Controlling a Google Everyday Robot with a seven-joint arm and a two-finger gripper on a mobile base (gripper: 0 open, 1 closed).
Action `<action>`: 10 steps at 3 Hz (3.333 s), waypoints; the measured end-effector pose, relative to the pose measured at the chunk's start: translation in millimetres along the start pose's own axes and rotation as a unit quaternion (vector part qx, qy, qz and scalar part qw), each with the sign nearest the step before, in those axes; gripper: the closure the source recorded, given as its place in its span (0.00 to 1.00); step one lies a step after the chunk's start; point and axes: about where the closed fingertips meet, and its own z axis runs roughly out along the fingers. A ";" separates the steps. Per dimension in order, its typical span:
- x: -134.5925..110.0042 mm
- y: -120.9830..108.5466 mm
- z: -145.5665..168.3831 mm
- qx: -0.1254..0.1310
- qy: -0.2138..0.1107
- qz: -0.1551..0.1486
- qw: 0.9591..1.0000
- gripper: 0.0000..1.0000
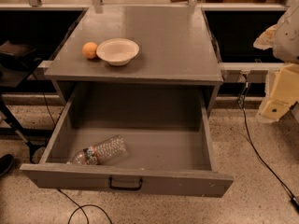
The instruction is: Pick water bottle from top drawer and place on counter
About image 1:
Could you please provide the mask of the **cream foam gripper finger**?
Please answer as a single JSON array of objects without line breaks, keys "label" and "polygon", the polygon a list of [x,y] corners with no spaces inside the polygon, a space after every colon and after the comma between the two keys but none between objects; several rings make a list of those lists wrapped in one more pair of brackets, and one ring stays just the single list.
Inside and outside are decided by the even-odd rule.
[{"label": "cream foam gripper finger", "polygon": [[256,118],[263,123],[279,121],[299,101],[299,65],[286,63],[277,71],[269,70],[265,97]]},{"label": "cream foam gripper finger", "polygon": [[253,47],[261,50],[271,49],[273,47],[275,31],[275,25],[268,27],[255,39]]}]

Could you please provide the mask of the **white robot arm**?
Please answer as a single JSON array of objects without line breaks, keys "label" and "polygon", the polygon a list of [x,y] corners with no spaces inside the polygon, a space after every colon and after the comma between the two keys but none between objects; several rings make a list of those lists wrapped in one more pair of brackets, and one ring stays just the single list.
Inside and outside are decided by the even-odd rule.
[{"label": "white robot arm", "polygon": [[256,49],[272,49],[284,62],[266,76],[265,97],[257,119],[272,123],[282,118],[299,101],[299,0],[294,0],[275,25],[267,28],[253,43]]}]

